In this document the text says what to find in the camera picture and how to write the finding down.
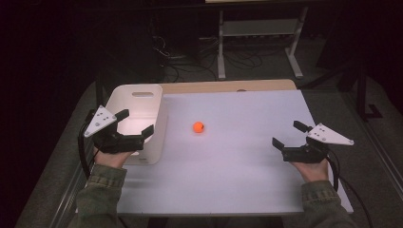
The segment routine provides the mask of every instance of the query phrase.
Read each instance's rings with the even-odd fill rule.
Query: jacket sleeve
[[[68,227],[117,227],[125,175],[125,169],[95,164],[86,188],[77,195],[77,214]]]
[[[302,185],[304,225],[310,228],[356,227],[341,199],[329,181],[314,181]]]

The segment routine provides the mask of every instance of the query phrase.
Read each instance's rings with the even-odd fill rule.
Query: wooden table edge
[[[160,84],[160,86],[164,94],[297,90],[295,83],[290,79],[175,83]]]

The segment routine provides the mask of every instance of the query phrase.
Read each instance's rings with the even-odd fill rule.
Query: white table
[[[272,83],[252,81],[258,90]],[[232,91],[226,86],[243,85],[208,84],[212,84],[206,89],[210,91]],[[249,84],[245,82],[244,87],[253,87]],[[165,87],[167,93],[172,91],[170,86],[174,85]],[[286,146],[305,144],[305,134],[293,128],[293,121],[315,123],[299,90],[165,94],[164,100],[169,111],[163,154],[154,165],[125,166],[120,214],[281,216],[302,212],[303,180],[271,144],[273,137]],[[196,121],[204,122],[201,134],[192,131]],[[339,186],[342,205],[353,212]]]

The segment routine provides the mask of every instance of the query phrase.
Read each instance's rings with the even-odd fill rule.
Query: orange ball
[[[194,130],[196,133],[202,133],[203,130],[204,130],[204,124],[203,124],[202,122],[195,122],[195,123],[193,124],[193,130]]]

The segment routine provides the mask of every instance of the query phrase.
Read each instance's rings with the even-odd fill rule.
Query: white triangular marker
[[[354,141],[338,134],[331,128],[318,124],[308,133],[308,137],[322,143],[354,145]]]
[[[89,123],[86,132],[84,133],[84,137],[90,137],[98,131],[104,129],[106,126],[114,123],[116,121],[116,116],[110,113],[106,108],[102,105],[98,107],[97,112]]]

